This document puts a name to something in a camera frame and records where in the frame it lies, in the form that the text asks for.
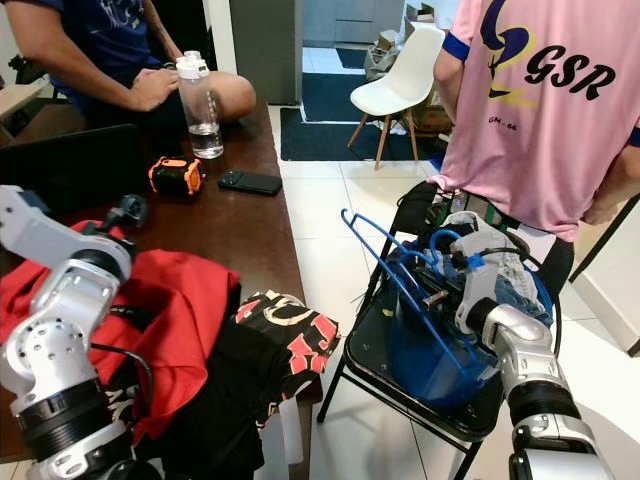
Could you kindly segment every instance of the bag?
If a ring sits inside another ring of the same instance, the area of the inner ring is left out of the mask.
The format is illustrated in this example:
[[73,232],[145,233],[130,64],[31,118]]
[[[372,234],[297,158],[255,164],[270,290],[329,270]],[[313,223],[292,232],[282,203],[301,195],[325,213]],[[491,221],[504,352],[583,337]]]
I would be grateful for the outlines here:
[[389,73],[399,53],[400,51],[395,47],[385,52],[374,45],[370,46],[364,59],[364,73],[367,82],[379,80]]

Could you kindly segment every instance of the laptop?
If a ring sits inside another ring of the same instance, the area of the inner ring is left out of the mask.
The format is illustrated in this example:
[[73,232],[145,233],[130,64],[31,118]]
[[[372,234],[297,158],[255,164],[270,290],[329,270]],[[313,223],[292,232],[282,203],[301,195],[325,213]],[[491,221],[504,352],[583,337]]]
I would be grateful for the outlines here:
[[150,189],[135,125],[117,125],[0,149],[0,183],[34,191],[59,217]]

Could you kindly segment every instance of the smartphone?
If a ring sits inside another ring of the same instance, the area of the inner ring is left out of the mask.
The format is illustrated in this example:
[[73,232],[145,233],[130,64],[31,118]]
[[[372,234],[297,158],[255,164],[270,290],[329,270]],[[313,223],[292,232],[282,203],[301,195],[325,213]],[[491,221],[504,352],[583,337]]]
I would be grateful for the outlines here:
[[274,196],[282,188],[282,179],[259,173],[227,170],[222,178],[218,180],[218,186],[230,190],[240,190],[241,192]]

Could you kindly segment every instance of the person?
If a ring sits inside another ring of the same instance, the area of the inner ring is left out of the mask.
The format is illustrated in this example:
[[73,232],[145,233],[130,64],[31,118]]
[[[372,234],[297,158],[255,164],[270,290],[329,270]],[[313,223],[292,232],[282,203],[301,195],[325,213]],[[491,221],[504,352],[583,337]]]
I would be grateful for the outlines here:
[[640,193],[640,2],[604,8],[461,0],[434,67],[455,129],[429,181],[556,235],[555,288],[579,220],[607,222]]
[[[90,124],[135,123],[186,128],[175,70],[163,68],[147,45],[149,29],[167,57],[182,55],[151,0],[0,0],[22,54]],[[209,74],[222,122],[250,113],[255,92],[244,78]]]

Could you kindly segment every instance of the clear plastic bottle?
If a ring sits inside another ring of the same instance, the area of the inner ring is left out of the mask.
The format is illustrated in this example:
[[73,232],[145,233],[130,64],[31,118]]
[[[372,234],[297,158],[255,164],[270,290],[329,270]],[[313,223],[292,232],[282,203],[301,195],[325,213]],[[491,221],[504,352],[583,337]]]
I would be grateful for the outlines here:
[[209,84],[209,69],[200,54],[185,52],[176,68],[180,77],[180,98],[187,119],[193,153],[200,158],[216,158],[224,150],[216,109],[215,92]]

